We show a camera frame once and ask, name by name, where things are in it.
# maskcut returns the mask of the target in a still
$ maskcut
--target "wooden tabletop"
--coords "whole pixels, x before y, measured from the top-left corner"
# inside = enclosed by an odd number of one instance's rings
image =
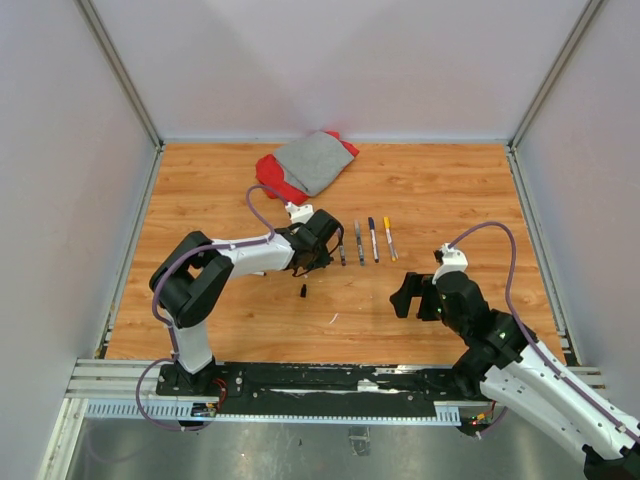
[[[129,273],[108,358],[155,359],[170,350],[167,330],[151,315],[149,278],[184,236],[261,235],[265,228],[246,206],[255,162],[273,144],[173,144],[164,154]],[[362,144],[360,155],[311,201],[345,226],[347,266],[336,262],[308,278],[269,272],[230,281],[208,319],[214,355],[227,361],[452,364],[462,340],[440,322],[396,318],[389,295],[407,271],[432,273],[433,250],[467,228],[506,223],[518,244],[513,299],[522,319],[556,354],[560,341],[500,145]],[[256,207],[276,227],[288,225],[279,200],[254,192]],[[380,263],[375,264],[367,218],[376,220]],[[399,260],[392,262],[383,216]],[[366,265],[359,265],[354,220],[359,220]],[[504,288],[509,242],[485,228],[459,247],[467,273],[493,308],[507,309]],[[300,297],[302,284],[307,297]]]

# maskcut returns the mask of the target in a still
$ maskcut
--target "marker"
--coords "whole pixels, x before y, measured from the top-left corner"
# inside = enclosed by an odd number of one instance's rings
[[[360,257],[360,266],[364,267],[364,250],[362,249],[362,237],[360,236],[360,224],[357,220],[353,221],[356,228],[356,243],[358,244],[358,256]]]
[[[391,239],[391,222],[389,217],[384,217],[384,229],[387,232],[387,243],[389,244],[389,251],[391,252],[391,261],[395,262],[398,259],[398,253],[393,246],[393,240]]]
[[[376,263],[380,262],[378,255],[378,242],[376,242],[376,226],[373,223],[373,217],[369,217],[369,231],[371,232],[371,245],[373,245],[373,259]]]
[[[344,255],[344,245],[340,244],[340,246],[338,247],[338,250],[340,250],[340,263],[342,264],[343,267],[346,267],[347,257],[345,257]]]

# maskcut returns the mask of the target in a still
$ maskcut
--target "red wire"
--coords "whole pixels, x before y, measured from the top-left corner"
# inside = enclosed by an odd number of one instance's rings
[[[213,383],[220,387],[220,397],[218,398],[218,411],[220,411],[222,403],[227,399],[227,382],[221,378],[216,378]]]

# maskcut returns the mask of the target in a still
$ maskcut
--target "metal bracket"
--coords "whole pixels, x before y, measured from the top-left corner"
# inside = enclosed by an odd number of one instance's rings
[[[65,398],[51,433],[38,480],[67,478],[80,427],[87,409],[87,400]]]
[[[522,215],[524,216],[525,224],[529,230],[529,238],[531,239],[533,251],[535,253],[536,260],[538,261],[540,275],[542,276],[542,282],[547,293],[547,298],[549,299],[551,312],[553,313],[553,320],[556,324],[556,330],[558,335],[565,338],[568,337],[570,342],[570,338],[572,337],[571,325],[567,322],[565,317],[565,309],[560,295],[558,294],[551,262],[546,254],[548,249],[545,247],[545,240],[542,235],[540,224],[537,220],[538,215],[536,214],[535,207],[530,200],[529,189],[518,164],[517,151],[511,147],[505,147],[505,154],[513,176],[518,200],[520,201]],[[578,365],[582,364],[582,359],[577,346],[574,343],[570,343],[570,345],[572,347],[572,355],[570,357],[575,357],[575,363]]]

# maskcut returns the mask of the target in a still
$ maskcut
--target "robotic arm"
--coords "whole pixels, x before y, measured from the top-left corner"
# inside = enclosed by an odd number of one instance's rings
[[[340,222],[324,210],[314,213],[311,205],[289,203],[286,209],[293,223],[275,229],[270,237],[226,241],[191,232],[151,277],[149,286],[154,292],[161,286],[156,292],[159,305],[173,322],[172,341],[180,352],[176,367],[194,391],[197,385],[210,383],[211,375],[205,370],[215,359],[206,318],[228,280],[267,270],[291,269],[296,275],[300,269],[306,273],[331,263],[327,244],[337,230],[343,232]]]
[[[597,395],[522,325],[525,335],[513,315],[490,309],[464,273],[464,253],[445,244],[435,256],[433,275],[407,273],[390,300],[406,318],[411,298],[420,297],[418,318],[441,320],[463,339],[469,349],[453,370],[465,396],[498,401],[536,425],[584,463],[589,479],[639,479],[638,420]]]

